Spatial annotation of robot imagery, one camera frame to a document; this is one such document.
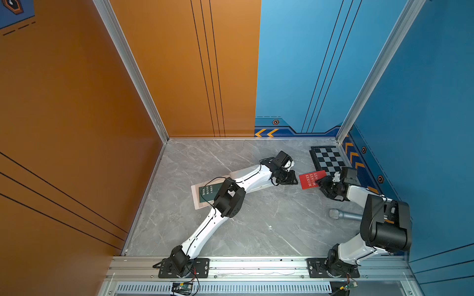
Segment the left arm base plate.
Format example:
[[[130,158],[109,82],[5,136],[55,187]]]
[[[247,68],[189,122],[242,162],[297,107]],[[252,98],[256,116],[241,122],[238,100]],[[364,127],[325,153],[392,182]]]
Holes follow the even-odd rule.
[[[193,278],[198,279],[208,278],[209,276],[209,259],[197,258],[189,260],[183,266],[175,265],[172,259],[164,259],[161,261],[159,267],[158,278],[160,279],[178,279],[178,278]]]

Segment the green card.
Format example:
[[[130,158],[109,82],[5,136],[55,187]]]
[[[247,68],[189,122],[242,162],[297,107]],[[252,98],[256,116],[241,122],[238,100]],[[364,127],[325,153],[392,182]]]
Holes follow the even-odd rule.
[[[221,186],[222,186],[222,183],[217,183],[213,185],[205,185],[205,186],[199,187],[198,189],[199,201],[205,204],[207,203],[212,204]]]

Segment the red money card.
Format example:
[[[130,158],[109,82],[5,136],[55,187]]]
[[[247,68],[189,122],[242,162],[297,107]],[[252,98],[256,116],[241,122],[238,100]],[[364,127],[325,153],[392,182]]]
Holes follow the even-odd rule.
[[[318,187],[318,181],[322,178],[327,176],[327,172],[322,171],[315,171],[312,173],[305,173],[303,175],[299,175],[299,183],[302,187],[302,190],[310,189]]]

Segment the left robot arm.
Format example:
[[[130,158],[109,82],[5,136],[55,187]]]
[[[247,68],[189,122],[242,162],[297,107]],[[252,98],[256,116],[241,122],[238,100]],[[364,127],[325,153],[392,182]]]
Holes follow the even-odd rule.
[[[166,272],[175,278],[184,278],[192,271],[195,259],[216,230],[242,208],[245,195],[270,186],[295,185],[295,162],[280,165],[256,165],[232,172],[225,178],[212,202],[212,208],[196,231],[182,244],[174,247],[170,257],[163,261]]]

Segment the pink photo album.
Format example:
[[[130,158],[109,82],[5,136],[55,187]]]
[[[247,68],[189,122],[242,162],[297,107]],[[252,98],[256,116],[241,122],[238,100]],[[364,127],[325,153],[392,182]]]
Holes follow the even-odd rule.
[[[191,193],[195,210],[208,207],[209,204],[214,202],[218,190],[226,178],[237,179],[249,174],[250,172],[253,172],[256,169],[258,169],[258,166],[252,166],[250,168],[231,172],[228,175],[223,175],[222,177],[216,178],[212,181],[205,181],[196,185],[192,185]]]

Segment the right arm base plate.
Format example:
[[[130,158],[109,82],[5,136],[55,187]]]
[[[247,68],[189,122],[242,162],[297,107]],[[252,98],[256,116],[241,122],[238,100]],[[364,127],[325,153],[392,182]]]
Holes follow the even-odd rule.
[[[358,266],[340,260],[309,258],[306,263],[310,278],[360,278]]]

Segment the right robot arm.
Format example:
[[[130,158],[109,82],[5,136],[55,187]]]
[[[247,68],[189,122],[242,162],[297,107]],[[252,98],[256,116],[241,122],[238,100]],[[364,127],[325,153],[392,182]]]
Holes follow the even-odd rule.
[[[359,234],[328,251],[325,265],[330,276],[351,275],[363,260],[374,255],[410,250],[412,222],[408,203],[375,194],[362,186],[334,182],[331,176],[324,177],[317,184],[329,199],[353,202],[364,210]]]

